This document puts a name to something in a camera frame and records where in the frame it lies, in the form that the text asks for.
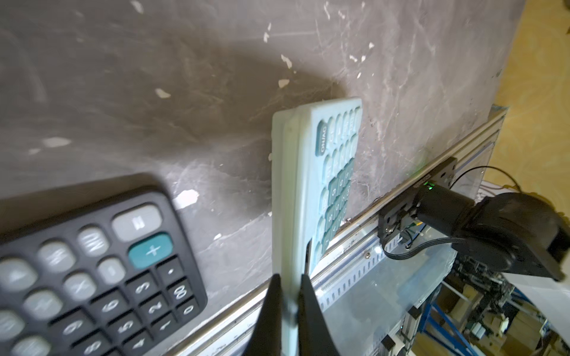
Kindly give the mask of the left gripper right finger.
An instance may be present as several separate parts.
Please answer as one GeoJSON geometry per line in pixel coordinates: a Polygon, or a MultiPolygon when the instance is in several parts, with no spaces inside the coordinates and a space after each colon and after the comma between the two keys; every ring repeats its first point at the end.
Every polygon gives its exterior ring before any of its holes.
{"type": "Polygon", "coordinates": [[[298,348],[301,356],[340,356],[330,335],[310,278],[301,276],[298,296],[298,348]]]}

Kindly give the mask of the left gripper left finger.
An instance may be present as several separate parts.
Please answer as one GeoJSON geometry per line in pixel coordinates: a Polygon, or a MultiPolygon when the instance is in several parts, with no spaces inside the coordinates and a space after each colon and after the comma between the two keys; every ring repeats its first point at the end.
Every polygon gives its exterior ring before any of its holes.
{"type": "Polygon", "coordinates": [[[282,310],[281,276],[273,274],[244,356],[281,355],[282,310]]]}

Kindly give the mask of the black calculator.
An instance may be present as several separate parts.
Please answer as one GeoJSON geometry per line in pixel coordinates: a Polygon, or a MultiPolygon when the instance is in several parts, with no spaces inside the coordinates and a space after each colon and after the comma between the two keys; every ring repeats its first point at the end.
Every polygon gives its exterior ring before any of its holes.
{"type": "Polygon", "coordinates": [[[161,191],[130,191],[1,236],[3,355],[144,355],[207,303],[161,191]]]}

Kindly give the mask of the blue calculator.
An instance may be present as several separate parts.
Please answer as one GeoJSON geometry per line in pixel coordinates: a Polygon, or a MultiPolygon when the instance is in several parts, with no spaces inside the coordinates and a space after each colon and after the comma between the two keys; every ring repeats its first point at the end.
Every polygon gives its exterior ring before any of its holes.
{"type": "Polygon", "coordinates": [[[358,97],[279,111],[272,122],[272,264],[284,294],[282,355],[298,351],[302,275],[311,275],[341,226],[356,164],[358,97]]]}

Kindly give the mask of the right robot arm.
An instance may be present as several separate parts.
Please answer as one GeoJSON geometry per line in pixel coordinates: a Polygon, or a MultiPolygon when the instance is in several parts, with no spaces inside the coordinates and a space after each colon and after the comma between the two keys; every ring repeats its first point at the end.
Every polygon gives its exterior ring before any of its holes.
{"type": "Polygon", "coordinates": [[[452,191],[457,159],[448,157],[379,211],[379,238],[387,245],[414,221],[442,233],[411,252],[449,244],[491,271],[503,274],[569,341],[569,223],[548,203],[522,192],[485,197],[479,203],[452,191]]]}

